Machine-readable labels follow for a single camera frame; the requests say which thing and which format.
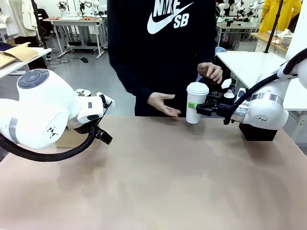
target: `hand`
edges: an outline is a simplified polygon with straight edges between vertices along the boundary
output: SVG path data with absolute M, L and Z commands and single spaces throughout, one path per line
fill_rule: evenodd
M 222 68 L 211 62 L 200 63 L 197 66 L 197 72 L 206 78 L 213 79 L 213 81 L 216 81 L 218 84 L 221 83 L 223 79 Z
M 174 97 L 175 95 L 153 92 L 149 96 L 147 103 L 168 116 L 178 117 L 178 115 L 181 114 L 180 110 L 164 104 L 164 100 L 174 99 Z

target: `sleeve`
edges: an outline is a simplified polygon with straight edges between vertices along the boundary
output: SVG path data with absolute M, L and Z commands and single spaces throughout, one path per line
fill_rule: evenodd
M 8 16 L 0 16 L 0 23 L 6 24 L 6 20 L 8 19 Z
M 291 18 L 296 16 L 298 13 L 300 13 L 301 8 L 302 8 L 301 1 L 300 0 L 294 0 L 294 5 L 293 5 L 293 11 L 292 11 Z
M 201 1 L 196 23 L 196 55 L 198 62 L 214 62 L 216 47 L 215 0 Z
M 264 18 L 264 16 L 269 11 L 270 3 L 271 3 L 271 0 L 265 0 L 264 1 L 263 7 L 262 7 L 262 18 Z
M 147 102 L 148 97 L 152 93 L 145 87 L 134 71 L 133 59 L 129 54 L 133 52 L 129 45 L 130 26 L 124 9 L 123 2 L 120 0 L 108 0 L 108 53 L 110 64 L 116 71 L 119 80 L 124 85 L 125 89 L 138 97 L 140 100 Z

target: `paper cup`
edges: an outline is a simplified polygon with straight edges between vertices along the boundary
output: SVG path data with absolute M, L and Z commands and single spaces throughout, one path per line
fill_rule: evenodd
M 191 124 L 199 123 L 201 115 L 196 112 L 196 109 L 190 108 L 189 103 L 203 104 L 209 93 L 209 88 L 203 83 L 193 82 L 187 87 L 188 101 L 187 101 L 187 122 Z

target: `beige tabletop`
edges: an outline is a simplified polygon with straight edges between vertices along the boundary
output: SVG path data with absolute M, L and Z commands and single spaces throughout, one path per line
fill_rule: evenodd
M 101 127 L 110 146 L 66 161 L 9 154 L 0 163 L 0 228 L 307 228 L 307 160 L 283 131 L 264 143 L 244 141 L 221 119 L 107 116 Z
M 99 21 L 100 18 L 95 17 L 83 17 L 80 20 L 60 20 L 61 17 L 52 17 L 52 18 L 46 18 L 43 21 L 46 22 L 52 22 L 52 21 L 60 21 L 60 22 L 96 22 Z
M 251 33 L 250 35 L 266 43 L 269 41 L 270 38 L 270 35 L 268 35 L 267 33 Z M 271 46 L 274 46 L 277 50 L 282 51 L 285 54 L 288 51 L 288 49 L 285 49 L 281 45 L 275 44 L 274 42 L 271 42 Z

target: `cup lid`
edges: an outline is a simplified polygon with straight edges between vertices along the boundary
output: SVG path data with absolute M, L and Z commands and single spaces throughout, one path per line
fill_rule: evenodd
M 192 82 L 188 85 L 187 92 L 195 96 L 205 96 L 209 93 L 209 88 L 204 83 Z

